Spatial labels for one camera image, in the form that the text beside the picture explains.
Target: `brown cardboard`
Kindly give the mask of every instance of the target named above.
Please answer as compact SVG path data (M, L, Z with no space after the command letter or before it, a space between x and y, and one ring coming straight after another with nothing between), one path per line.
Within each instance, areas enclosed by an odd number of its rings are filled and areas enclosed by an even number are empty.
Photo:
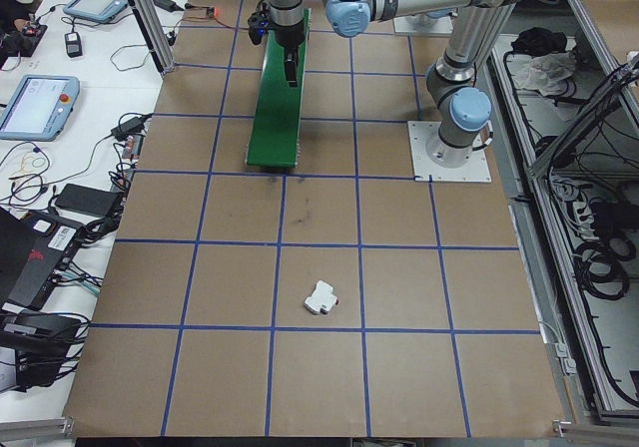
M363 282L368 327L448 328L436 250L365 249Z
M562 412L541 337L461 335L457 345L473 435L553 435L546 419Z
M144 141L144 158L138 168L208 171L217 128L217 118L156 117Z
M519 251L448 250L444 262L455 327L538 328Z
M365 435L361 373L360 334L278 333L271 435Z
M362 180L359 196L365 244L436 245L426 183Z
M276 249L201 245L187 321L201 325L271 325Z
M258 2L190 1L241 26ZM305 5L329 29L321 1ZM392 23L312 31L285 192L244 166L264 48L197 26L176 52L204 66L166 77L65 411L77 434L551 435L562 415L519 252L450 249L516 249L493 159L490 185L432 188L437 223L409 179L414 77L445 42L393 39ZM304 308L318 280L339 297L327 315Z
M279 178L215 176L209 188L202 239L275 242L281 199Z
M283 239L357 243L353 180L289 179Z
M185 332L167 435L264 435L268 371L266 332Z
M357 149L361 175L413 177L405 123L357 123Z
M466 436L449 335L372 334L366 348L377 435Z
M354 175L352 123L302 120L300 145L296 174Z
M160 435L177 332L92 327L65 415L78 437Z
M193 249L192 244L116 244L93 321L179 324Z
M608 49L619 63L639 48L639 0L581 0Z
M119 237L194 239L206 176L137 173L127 197Z

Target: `green board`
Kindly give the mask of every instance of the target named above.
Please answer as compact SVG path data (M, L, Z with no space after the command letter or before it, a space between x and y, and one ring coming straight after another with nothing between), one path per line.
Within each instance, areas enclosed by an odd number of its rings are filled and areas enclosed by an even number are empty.
M294 168L298 164L298 137L302 112L305 60L311 10L305 10L305 38L299 47L298 86L291 88L284 73L284 48L271 34L260 81L260 96L247 150L247 165Z

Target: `white object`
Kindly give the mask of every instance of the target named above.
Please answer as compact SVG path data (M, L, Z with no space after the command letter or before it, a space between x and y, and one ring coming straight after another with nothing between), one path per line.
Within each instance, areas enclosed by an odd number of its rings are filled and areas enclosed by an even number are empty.
M576 61L571 53L552 53L533 58L513 78L518 90L537 90L541 96L566 92L566 80L575 72Z
M431 133L439 129L440 122L409 121L410 153L412 154L412 171L416 181L457 182L457 183L490 183L490 170L484 151L477 151L470 156L465 165L459 168L445 168L433 161L426 152L426 141ZM479 146L479 137L474 146Z
M337 304L337 296L332 293L332 285L319 280L311 297L304 301L304 307L313 314L328 314Z

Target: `small white block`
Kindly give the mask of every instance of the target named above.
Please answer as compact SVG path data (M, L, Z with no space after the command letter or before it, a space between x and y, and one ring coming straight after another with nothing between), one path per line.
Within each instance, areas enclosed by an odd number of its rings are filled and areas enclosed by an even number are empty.
M305 308L313 314L328 314L336 304L337 296L332 293L332 285L323 280L318 281L316 290L304 301Z

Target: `power adapter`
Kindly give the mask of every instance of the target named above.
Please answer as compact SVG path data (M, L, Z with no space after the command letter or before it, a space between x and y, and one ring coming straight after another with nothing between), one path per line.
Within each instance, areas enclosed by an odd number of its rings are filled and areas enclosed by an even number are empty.
M131 118L124 123L120 123L114 129L111 130L111 135L118 141L124 141L129 135L135 135L141 133L144 130L144 124L153 115L143 115Z
M153 0L153 4L158 8L161 8L169 13L173 13L174 11L184 11L184 8L179 6L173 0Z

